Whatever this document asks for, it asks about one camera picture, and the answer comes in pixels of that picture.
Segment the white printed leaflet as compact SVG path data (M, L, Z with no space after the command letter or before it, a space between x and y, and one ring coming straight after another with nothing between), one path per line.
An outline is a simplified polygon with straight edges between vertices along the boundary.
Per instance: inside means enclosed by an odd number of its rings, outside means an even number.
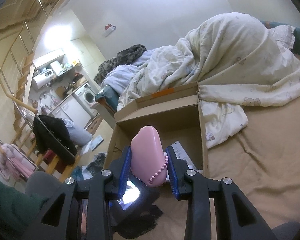
M190 169L197 171L196 166L179 141L174 142L171 146L173 147L175 155L178 159L185 161Z

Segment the white washing machine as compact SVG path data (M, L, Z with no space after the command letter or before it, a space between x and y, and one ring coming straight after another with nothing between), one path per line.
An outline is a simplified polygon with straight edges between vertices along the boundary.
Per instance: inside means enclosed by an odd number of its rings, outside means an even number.
M96 109L91 109L91 106L96 102L95 95L88 82L81 85L73 93L74 98L91 117L95 117L98 114Z

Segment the cream white duvet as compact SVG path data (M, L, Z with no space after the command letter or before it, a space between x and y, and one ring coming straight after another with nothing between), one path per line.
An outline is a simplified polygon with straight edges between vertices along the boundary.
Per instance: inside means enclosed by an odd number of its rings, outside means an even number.
M120 93L117 109L193 82L212 148L247 126L245 106L277 107L298 98L300 60L253 16L219 14L175 45L155 49Z

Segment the teal blue pillow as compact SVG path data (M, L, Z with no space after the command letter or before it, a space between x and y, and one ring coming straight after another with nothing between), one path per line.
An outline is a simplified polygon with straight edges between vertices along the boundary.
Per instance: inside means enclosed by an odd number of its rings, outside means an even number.
M106 108L106 110L114 115L117 112L119 94L109 85L105 85L95 96L95 101Z

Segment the black jacket on railing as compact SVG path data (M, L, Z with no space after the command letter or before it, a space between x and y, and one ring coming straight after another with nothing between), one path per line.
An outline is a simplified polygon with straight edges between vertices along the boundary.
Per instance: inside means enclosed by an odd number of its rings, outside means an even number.
M62 119L47 115L36 116L33 121L33 132L39 153L52 150L67 165L75 163L76 146L70 140Z

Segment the white water heater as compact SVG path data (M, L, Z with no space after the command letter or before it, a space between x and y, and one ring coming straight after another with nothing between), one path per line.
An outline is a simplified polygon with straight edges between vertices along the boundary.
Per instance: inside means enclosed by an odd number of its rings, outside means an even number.
M55 76L53 70L47 69L47 70L41 72L40 74L36 75L32 79L31 86L33 87L33 89L39 90L44 85L46 85L47 83L52 81L55 77L56 76Z

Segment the pink fluffy garment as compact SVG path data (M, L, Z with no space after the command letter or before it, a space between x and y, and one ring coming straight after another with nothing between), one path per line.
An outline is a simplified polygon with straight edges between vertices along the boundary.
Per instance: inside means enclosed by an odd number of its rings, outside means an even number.
M38 166L29 160L15 144L0 145L0 175L6 182L27 181L38 170Z

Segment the dark patterned blanket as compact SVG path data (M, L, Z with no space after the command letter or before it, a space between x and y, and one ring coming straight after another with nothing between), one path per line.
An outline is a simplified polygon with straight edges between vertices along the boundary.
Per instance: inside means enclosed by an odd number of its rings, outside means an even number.
M146 47L142 44L135 44L125 50L117 53L115 57L102 62L98 67L98 73L94 77L94 81L100 86L106 76L117 66L123 64L132 64L145 51Z

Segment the light blue stuffed bag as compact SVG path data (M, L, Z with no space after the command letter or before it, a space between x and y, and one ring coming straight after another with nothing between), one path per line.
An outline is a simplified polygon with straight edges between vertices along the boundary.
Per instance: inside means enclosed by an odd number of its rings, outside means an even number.
M70 140L78 146L84 146L92 140L93 135L86 131L83 127L76 125L73 121L64 118L66 129L69 132Z

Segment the pink oval case with beads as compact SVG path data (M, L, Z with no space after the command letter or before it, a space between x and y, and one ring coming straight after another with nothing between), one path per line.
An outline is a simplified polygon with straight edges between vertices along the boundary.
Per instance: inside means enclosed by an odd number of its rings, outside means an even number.
M132 139L130 149L132 174L146 186L161 186L166 181L169 157L163 151L156 128L141 128Z

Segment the brown cardboard box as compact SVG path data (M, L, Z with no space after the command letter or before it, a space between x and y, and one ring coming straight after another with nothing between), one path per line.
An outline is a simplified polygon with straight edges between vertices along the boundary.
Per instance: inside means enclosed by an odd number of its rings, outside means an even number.
M143 126L157 129L164 148L178 141L194 166L209 176L209 159L198 84L193 82L138 98L114 115L116 124L104 168L119 158Z

